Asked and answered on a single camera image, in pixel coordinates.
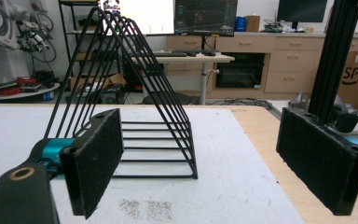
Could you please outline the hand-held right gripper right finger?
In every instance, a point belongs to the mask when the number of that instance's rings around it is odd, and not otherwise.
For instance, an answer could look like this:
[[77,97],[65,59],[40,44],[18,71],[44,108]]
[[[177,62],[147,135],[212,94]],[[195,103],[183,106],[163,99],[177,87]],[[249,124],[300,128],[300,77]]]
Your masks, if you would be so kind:
[[335,216],[349,216],[358,196],[358,145],[312,114],[282,111],[276,151]]

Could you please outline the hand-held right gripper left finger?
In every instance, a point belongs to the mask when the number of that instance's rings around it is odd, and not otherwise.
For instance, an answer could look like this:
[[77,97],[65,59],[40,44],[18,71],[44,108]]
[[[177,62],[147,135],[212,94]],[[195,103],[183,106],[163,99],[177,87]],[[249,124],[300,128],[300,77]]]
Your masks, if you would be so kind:
[[99,113],[79,137],[50,138],[41,158],[64,175],[73,214],[91,217],[124,152],[119,109]]

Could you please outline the grey metal stand base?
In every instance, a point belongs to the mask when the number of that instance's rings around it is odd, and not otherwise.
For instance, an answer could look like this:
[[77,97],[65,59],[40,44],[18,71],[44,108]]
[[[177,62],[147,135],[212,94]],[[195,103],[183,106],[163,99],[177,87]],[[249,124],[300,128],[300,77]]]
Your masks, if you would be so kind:
[[[296,110],[307,111],[310,105],[310,99],[303,100],[303,93],[299,92],[294,100],[288,103],[289,108]],[[333,127],[336,131],[341,133],[350,133],[354,130],[358,123],[358,111],[350,104],[346,104],[337,94],[332,115],[328,121],[328,124]]]

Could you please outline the white table mat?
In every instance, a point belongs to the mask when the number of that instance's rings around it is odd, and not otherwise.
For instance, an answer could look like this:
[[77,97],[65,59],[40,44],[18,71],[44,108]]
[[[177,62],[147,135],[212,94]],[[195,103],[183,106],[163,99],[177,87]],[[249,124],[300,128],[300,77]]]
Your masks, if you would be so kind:
[[[0,175],[23,162],[43,137],[50,105],[0,105]],[[171,143],[150,159],[135,133],[126,133],[123,162],[118,166],[90,218],[72,212],[63,179],[51,183],[61,224],[303,224],[249,137],[225,108],[186,111],[194,136],[198,178],[190,177]]]

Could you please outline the round white table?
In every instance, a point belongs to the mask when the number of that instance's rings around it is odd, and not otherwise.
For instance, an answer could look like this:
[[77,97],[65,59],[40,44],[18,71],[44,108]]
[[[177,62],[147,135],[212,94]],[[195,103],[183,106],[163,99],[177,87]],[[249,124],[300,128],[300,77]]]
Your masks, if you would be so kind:
[[48,100],[53,98],[53,92],[56,91],[60,87],[59,83],[55,83],[52,88],[49,89],[38,89],[37,91],[27,91],[27,92],[20,92],[18,94],[13,95],[0,95],[0,101],[3,100],[12,100],[12,99],[20,99],[24,97],[31,97],[36,95],[41,95],[42,97],[48,96]]

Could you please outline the light wooden cabinet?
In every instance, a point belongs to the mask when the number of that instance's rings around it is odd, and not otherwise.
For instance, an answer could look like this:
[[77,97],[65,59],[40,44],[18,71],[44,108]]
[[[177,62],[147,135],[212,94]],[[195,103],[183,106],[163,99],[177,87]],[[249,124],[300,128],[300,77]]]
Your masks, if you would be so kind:
[[213,73],[206,97],[290,99],[298,92],[312,90],[324,44],[321,33],[272,34],[237,33],[233,37],[217,37],[214,48],[221,53],[261,53],[264,67],[257,88],[220,88]]

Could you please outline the black built-in oven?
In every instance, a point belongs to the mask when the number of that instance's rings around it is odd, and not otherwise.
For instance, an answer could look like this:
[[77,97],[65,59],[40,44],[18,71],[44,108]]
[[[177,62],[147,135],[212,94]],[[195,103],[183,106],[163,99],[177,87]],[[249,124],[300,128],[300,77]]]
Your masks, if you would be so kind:
[[225,52],[229,63],[217,64],[217,88],[259,89],[264,68],[264,53]]

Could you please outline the black metal shelf rack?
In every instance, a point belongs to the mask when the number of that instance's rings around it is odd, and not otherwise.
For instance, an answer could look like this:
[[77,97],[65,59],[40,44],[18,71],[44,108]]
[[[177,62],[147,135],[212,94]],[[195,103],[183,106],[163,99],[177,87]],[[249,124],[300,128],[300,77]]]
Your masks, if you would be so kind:
[[92,16],[79,17],[78,7],[91,11],[99,5],[99,0],[58,0],[58,3],[68,61],[74,66],[66,83],[62,84],[67,91],[76,92],[91,83],[90,80],[86,80],[87,75],[95,81],[101,79],[91,67],[91,63],[105,63],[103,51],[112,50],[109,44],[114,44],[114,41],[103,26],[102,14],[99,11],[95,11]]

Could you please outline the black keyboard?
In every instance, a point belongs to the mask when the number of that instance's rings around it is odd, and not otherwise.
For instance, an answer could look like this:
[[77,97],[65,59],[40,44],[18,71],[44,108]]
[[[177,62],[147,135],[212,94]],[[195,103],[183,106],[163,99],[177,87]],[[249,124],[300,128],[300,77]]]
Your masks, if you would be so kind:
[[185,52],[176,52],[176,51],[164,51],[158,50],[153,51],[156,57],[186,57],[187,54]]

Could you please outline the black router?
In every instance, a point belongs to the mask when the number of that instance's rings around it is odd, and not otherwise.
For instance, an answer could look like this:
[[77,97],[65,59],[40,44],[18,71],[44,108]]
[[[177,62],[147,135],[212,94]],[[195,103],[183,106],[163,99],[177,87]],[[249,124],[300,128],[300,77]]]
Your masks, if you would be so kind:
[[283,28],[277,21],[277,14],[274,14],[272,20],[264,19],[264,31],[267,33],[281,33]]

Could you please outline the light wooden standing desk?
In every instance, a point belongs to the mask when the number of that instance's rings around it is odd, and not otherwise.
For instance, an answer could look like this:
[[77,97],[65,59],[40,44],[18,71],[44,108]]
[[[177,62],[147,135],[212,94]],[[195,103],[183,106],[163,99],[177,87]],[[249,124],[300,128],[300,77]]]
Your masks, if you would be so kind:
[[[205,105],[208,72],[215,63],[229,63],[233,57],[226,55],[205,56],[201,53],[186,57],[156,57],[153,53],[133,53],[128,63],[143,85],[145,99],[151,105]],[[198,74],[191,71],[174,74],[164,65],[200,65]]]

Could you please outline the small brown box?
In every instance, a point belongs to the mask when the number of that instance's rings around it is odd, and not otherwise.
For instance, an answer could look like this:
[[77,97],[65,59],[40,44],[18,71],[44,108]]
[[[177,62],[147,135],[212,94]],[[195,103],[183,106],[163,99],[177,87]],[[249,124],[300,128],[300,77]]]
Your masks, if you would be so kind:
[[259,31],[260,17],[257,15],[248,15],[246,17],[246,31],[258,32]]

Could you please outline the black monitor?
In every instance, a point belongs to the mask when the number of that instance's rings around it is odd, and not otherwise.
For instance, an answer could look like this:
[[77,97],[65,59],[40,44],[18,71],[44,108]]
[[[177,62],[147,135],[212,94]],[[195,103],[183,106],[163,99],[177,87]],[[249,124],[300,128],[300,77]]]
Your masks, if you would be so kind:
[[322,22],[327,0],[280,0],[277,21],[291,22],[297,29],[300,22]]

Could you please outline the monitor with white screen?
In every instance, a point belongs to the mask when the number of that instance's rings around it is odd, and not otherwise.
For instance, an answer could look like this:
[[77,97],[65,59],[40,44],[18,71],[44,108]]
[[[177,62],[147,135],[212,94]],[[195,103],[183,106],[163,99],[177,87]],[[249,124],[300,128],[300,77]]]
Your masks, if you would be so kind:
[[143,35],[174,34],[174,0],[99,0],[102,11],[134,20]]

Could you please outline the blue packet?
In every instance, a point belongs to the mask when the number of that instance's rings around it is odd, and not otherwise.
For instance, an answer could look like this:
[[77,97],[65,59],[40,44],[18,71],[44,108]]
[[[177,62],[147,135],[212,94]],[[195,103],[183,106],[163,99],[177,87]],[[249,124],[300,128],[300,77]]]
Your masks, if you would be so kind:
[[235,31],[236,32],[245,32],[246,31],[246,18],[237,17],[235,21]]

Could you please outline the monitor with dark screen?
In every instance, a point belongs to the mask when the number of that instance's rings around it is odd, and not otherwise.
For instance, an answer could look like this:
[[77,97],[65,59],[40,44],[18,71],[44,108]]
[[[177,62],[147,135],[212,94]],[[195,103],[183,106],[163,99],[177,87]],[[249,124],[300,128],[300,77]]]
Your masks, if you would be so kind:
[[234,36],[238,0],[175,0],[176,35]]

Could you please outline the black aluminium stand post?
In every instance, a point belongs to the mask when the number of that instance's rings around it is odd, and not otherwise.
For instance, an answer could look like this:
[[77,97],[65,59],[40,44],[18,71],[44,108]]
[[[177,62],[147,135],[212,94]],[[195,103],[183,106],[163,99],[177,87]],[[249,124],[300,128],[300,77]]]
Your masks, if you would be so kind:
[[332,117],[357,22],[358,0],[334,1],[308,109],[319,124],[327,124]]

